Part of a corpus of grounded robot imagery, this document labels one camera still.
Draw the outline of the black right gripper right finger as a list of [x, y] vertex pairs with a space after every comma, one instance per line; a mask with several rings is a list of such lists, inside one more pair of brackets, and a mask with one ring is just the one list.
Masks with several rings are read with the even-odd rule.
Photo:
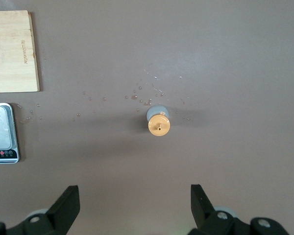
[[249, 224], [211, 204], [201, 185], [191, 185], [191, 211], [196, 228], [187, 235], [290, 235], [277, 221], [255, 217]]

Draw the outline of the translucent orange-capped sauce bottle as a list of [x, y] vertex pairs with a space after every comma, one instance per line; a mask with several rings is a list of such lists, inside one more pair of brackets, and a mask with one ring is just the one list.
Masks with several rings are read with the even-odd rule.
[[171, 127], [169, 111], [162, 105], [155, 105], [147, 111], [149, 131], [157, 137], [166, 135]]

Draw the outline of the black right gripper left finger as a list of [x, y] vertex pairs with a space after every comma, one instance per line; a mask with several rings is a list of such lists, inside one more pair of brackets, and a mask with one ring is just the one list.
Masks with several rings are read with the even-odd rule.
[[66, 235], [79, 212], [79, 188], [69, 186], [45, 213], [33, 214], [9, 229], [0, 222], [0, 235]]

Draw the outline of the silver digital kitchen scale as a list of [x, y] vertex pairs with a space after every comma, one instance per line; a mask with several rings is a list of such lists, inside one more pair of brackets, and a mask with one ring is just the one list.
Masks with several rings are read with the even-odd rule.
[[13, 108], [8, 103], [0, 103], [0, 164], [15, 164], [19, 160]]

